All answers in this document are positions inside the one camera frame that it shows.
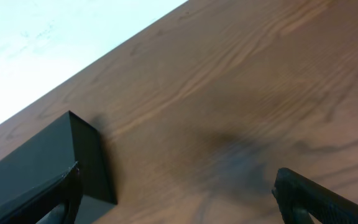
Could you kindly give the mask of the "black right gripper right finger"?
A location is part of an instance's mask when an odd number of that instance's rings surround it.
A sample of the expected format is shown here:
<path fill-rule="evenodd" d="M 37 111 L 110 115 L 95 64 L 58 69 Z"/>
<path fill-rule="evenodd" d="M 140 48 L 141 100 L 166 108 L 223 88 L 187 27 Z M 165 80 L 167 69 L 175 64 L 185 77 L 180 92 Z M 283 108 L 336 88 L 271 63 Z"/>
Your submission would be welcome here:
<path fill-rule="evenodd" d="M 280 168 L 272 189 L 285 224 L 358 223 L 358 204 L 306 177 Z"/>

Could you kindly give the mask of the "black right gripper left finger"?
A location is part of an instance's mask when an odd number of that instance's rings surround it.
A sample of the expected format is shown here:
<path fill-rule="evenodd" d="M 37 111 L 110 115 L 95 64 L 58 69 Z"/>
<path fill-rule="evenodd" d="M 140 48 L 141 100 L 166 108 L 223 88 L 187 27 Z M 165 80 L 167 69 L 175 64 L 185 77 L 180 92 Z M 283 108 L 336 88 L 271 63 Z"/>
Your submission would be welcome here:
<path fill-rule="evenodd" d="M 78 163 L 68 170 L 0 205 L 1 223 L 74 223 L 83 184 Z"/>

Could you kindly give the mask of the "black flip-lid box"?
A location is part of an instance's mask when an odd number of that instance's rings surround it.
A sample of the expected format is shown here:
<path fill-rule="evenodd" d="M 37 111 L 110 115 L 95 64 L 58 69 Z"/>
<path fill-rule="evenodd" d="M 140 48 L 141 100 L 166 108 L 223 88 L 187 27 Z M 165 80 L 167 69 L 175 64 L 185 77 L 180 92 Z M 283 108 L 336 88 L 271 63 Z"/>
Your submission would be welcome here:
<path fill-rule="evenodd" d="M 66 112 L 0 161 L 0 205 L 78 163 L 83 197 L 74 223 L 92 223 L 117 205 L 97 129 Z"/>

